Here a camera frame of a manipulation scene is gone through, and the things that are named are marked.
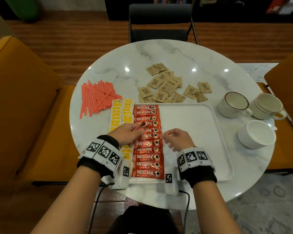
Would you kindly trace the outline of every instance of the ceramic cup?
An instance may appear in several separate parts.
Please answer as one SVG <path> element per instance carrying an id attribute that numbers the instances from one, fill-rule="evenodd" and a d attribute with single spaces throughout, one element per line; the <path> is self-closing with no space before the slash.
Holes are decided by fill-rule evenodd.
<path id="1" fill-rule="evenodd" d="M 271 127 L 267 123 L 253 120 L 238 130 L 240 142 L 250 149 L 259 149 L 276 141 L 276 127 Z"/>
<path id="2" fill-rule="evenodd" d="M 259 94 L 251 103 L 250 109 L 252 110 L 253 117 L 257 119 L 283 120 L 286 118 L 286 113 L 283 110 L 283 104 L 276 96 L 272 94 Z"/>
<path id="3" fill-rule="evenodd" d="M 249 103 L 246 97 L 237 92 L 226 93 L 217 105 L 219 112 L 225 117 L 234 118 L 237 116 L 250 117 L 252 111 L 248 108 Z"/>

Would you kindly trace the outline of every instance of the white tray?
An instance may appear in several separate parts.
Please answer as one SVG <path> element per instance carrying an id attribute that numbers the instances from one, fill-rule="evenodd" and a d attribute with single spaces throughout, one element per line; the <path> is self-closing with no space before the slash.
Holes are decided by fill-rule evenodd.
<path id="1" fill-rule="evenodd" d="M 203 147 L 216 167 L 218 181 L 227 181 L 233 176 L 233 166 L 223 139 L 216 115 L 205 103 L 135 104 L 158 105 L 162 132 L 179 128 L 191 136 L 197 147 Z M 165 166 L 177 166 L 177 152 L 163 146 Z M 131 177 L 129 183 L 159 183 L 164 180 Z"/>

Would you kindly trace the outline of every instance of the black folding chair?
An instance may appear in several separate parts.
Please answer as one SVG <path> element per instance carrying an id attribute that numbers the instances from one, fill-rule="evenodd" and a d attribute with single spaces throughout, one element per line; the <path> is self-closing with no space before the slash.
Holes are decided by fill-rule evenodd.
<path id="1" fill-rule="evenodd" d="M 132 30 L 134 25 L 191 23 L 187 30 Z M 190 30 L 197 39 L 191 17 L 191 4 L 131 4 L 129 6 L 129 43 L 149 39 L 174 39 L 187 42 Z"/>

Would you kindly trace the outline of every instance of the black pants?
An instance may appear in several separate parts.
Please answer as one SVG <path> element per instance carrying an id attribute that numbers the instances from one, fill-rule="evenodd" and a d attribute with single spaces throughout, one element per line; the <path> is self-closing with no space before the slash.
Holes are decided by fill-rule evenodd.
<path id="1" fill-rule="evenodd" d="M 180 234 L 169 210 L 151 206 L 130 206 L 124 214 L 118 216 L 107 234 L 144 234 L 144 233 Z"/>

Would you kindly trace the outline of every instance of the black wristband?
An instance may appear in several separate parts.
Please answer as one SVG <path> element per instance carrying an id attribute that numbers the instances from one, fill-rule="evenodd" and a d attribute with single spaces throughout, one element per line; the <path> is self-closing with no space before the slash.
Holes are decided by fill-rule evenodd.
<path id="1" fill-rule="evenodd" d="M 113 145 L 117 149 L 119 148 L 118 141 L 109 135 L 100 135 L 97 138 L 108 142 L 109 144 Z M 111 170 L 109 170 L 103 164 L 98 163 L 96 160 L 88 158 L 88 157 L 82 157 L 77 163 L 77 167 L 79 166 L 85 166 L 85 167 L 91 168 L 94 171 L 99 172 L 101 175 L 101 178 L 104 176 L 109 176 L 109 175 L 113 177 L 113 172 Z"/>
<path id="2" fill-rule="evenodd" d="M 197 166 L 194 168 L 189 168 L 181 174 L 190 184 L 191 188 L 193 188 L 196 183 L 202 181 L 214 181 L 217 183 L 214 170 L 210 166 Z"/>

